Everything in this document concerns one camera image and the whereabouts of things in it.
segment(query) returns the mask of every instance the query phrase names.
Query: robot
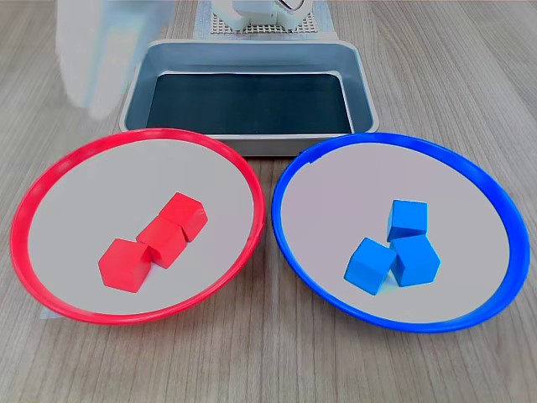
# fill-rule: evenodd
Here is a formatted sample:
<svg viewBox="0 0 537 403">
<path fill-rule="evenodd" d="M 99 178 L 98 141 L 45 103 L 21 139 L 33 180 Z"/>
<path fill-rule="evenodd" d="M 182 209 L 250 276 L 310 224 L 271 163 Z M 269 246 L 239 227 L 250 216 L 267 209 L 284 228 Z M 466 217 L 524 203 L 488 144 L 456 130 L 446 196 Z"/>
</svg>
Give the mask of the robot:
<svg viewBox="0 0 537 403">
<path fill-rule="evenodd" d="M 213 12 L 235 31 L 249 24 L 295 29 L 313 7 L 313 0 L 212 1 Z M 56 4 L 56 54 L 65 92 L 73 105 L 104 119 L 120 102 L 148 44 L 173 20 L 175 1 L 57 0 Z"/>
</svg>

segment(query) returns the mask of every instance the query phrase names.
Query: mesh platform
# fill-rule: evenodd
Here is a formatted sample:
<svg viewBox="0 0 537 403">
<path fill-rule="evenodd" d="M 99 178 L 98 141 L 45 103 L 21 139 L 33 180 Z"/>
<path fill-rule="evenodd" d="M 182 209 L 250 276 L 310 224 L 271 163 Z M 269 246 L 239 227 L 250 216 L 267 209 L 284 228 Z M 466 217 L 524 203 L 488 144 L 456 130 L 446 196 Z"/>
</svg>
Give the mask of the mesh platform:
<svg viewBox="0 0 537 403">
<path fill-rule="evenodd" d="M 212 14 L 211 34 L 317 34 L 319 27 L 313 11 L 296 29 L 285 29 L 281 25 L 248 25 L 242 31 L 233 31 L 215 14 Z"/>
</svg>

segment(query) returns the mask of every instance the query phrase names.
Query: blue cube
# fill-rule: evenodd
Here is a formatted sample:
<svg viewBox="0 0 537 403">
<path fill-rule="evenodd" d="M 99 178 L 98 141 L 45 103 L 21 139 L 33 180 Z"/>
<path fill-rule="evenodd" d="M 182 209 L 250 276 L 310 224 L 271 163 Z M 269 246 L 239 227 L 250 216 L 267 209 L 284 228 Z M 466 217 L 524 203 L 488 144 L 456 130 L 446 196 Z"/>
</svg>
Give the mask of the blue cube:
<svg viewBox="0 0 537 403">
<path fill-rule="evenodd" d="M 397 254 L 372 239 L 365 238 L 351 257 L 345 280 L 372 295 L 377 295 Z"/>
<path fill-rule="evenodd" d="M 394 239 L 390 244 L 396 254 L 392 272 L 399 286 L 432 283 L 441 261 L 426 235 Z"/>
<path fill-rule="evenodd" d="M 427 234 L 427 203 L 394 200 L 388 216 L 388 242 Z"/>
</svg>

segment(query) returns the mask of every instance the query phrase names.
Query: red rim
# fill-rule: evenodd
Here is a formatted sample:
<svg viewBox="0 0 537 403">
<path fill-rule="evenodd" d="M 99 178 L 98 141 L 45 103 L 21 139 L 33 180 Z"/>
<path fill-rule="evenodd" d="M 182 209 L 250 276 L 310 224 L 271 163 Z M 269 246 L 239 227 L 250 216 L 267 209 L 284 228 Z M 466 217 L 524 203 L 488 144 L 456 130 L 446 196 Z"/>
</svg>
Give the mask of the red rim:
<svg viewBox="0 0 537 403">
<path fill-rule="evenodd" d="M 34 273 L 34 268 L 30 263 L 28 251 L 29 229 L 34 218 L 34 214 L 44 195 L 52 186 L 69 170 L 79 165 L 81 162 L 90 159 L 108 149 L 143 141 L 148 139 L 173 139 L 182 140 L 211 149 L 220 154 L 232 164 L 234 164 L 244 175 L 253 197 L 253 223 L 250 235 L 241 254 L 233 266 L 214 284 L 179 304 L 169 306 L 158 311 L 139 313 L 134 315 L 107 315 L 84 311 L 69 304 L 66 304 L 52 293 L 50 293 L 39 281 Z M 89 322 L 102 325 L 122 325 L 141 322 L 150 322 L 174 315 L 188 309 L 220 290 L 230 281 L 252 257 L 253 251 L 257 247 L 265 224 L 265 202 L 263 190 L 258 177 L 253 172 L 248 162 L 235 150 L 225 144 L 211 139 L 203 134 L 187 132 L 185 130 L 175 130 L 171 128 L 151 128 L 133 130 L 131 132 L 113 134 L 111 136 L 98 139 L 89 143 L 51 166 L 29 189 L 18 207 L 13 225 L 11 227 L 10 248 L 13 267 L 24 288 L 41 304 L 47 306 L 52 311 L 64 317 L 76 319 L 77 321 Z"/>
</svg>

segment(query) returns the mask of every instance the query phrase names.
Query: table surface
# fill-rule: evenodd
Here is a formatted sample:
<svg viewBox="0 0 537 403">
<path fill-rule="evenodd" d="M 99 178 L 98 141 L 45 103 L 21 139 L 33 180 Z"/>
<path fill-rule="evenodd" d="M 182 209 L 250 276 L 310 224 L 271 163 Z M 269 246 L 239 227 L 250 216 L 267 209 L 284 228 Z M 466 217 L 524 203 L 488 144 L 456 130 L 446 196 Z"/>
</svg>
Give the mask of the table surface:
<svg viewBox="0 0 537 403">
<path fill-rule="evenodd" d="M 537 394 L 537 3 L 331 3 L 358 47 L 380 130 L 442 144 L 504 186 L 526 221 L 529 278 L 492 320 L 392 332 L 350 317 L 289 268 L 271 231 L 219 293 L 166 320 L 39 319 L 8 251 L 23 194 L 59 157 L 117 131 L 69 105 L 50 0 L 0 2 L 0 401 L 531 402 Z M 166 38 L 189 38 L 196 2 Z M 288 160 L 250 160 L 267 207 Z"/>
</svg>

